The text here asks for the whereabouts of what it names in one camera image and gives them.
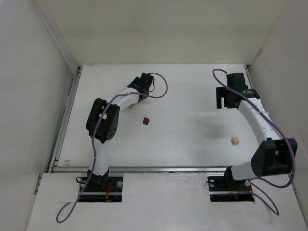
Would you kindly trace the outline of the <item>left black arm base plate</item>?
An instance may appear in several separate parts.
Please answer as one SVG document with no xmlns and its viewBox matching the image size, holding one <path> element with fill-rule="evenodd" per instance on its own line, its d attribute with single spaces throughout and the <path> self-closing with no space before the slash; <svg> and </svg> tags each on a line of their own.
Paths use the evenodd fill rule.
<svg viewBox="0 0 308 231">
<path fill-rule="evenodd" d="M 121 193 L 123 185 L 118 185 L 118 183 L 123 183 L 123 176 L 96 176 L 92 174 L 84 193 L 106 193 L 109 189 L 112 193 Z"/>
</svg>

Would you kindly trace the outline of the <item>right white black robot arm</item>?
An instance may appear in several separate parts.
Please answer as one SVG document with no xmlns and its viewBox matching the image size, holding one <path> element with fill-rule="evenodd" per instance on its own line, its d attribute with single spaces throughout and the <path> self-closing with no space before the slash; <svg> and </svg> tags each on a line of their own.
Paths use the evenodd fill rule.
<svg viewBox="0 0 308 231">
<path fill-rule="evenodd" d="M 253 131 L 258 148 L 250 161 L 227 167 L 224 181 L 228 187 L 254 179 L 279 189 L 288 187 L 295 177 L 296 140 L 287 138 L 273 123 L 243 73 L 226 74 L 226 79 L 226 84 L 216 88 L 217 108 L 237 109 Z"/>
</svg>

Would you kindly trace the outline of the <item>light wooden cylinder block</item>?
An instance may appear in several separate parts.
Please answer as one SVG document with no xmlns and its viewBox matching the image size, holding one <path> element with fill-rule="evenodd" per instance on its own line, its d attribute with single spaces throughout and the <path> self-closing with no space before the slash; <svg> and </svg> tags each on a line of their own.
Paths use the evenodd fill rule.
<svg viewBox="0 0 308 231">
<path fill-rule="evenodd" d="M 233 138 L 231 139 L 231 142 L 232 142 L 233 145 L 238 145 L 238 144 L 239 144 L 239 139 L 238 139 L 238 137 L 233 137 Z"/>
</svg>

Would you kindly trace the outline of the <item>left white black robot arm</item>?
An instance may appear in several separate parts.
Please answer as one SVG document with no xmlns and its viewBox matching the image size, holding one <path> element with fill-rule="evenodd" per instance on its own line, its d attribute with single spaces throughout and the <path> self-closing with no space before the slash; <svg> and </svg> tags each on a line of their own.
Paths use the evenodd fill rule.
<svg viewBox="0 0 308 231">
<path fill-rule="evenodd" d="M 93 164 L 87 172 L 89 183 L 101 189 L 107 185 L 109 164 L 107 154 L 103 154 L 103 144 L 115 136 L 120 112 L 146 99 L 153 81 L 151 73 L 142 73 L 111 100 L 97 98 L 94 101 L 86 122 L 94 152 Z"/>
</svg>

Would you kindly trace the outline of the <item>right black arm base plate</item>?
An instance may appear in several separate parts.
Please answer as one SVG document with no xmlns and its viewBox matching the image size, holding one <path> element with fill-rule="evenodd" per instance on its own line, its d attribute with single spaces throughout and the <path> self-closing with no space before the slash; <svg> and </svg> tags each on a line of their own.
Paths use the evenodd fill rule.
<svg viewBox="0 0 308 231">
<path fill-rule="evenodd" d="M 208 176 L 209 190 L 211 192 L 249 192 L 250 186 L 245 185 L 245 180 L 228 180 L 224 176 Z"/>
</svg>

